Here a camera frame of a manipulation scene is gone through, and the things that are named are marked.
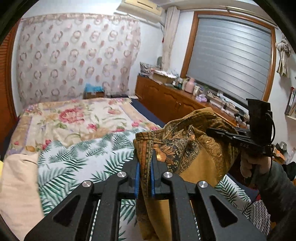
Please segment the right hand on handle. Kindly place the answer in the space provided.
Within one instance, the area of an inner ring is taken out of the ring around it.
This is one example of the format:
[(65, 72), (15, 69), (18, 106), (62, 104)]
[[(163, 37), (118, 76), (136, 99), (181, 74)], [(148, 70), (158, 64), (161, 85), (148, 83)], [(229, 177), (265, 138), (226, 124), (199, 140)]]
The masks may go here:
[(249, 156), (245, 151), (241, 152), (240, 171), (244, 178), (250, 178), (255, 173), (255, 170), (259, 174), (267, 173), (271, 168), (271, 157)]

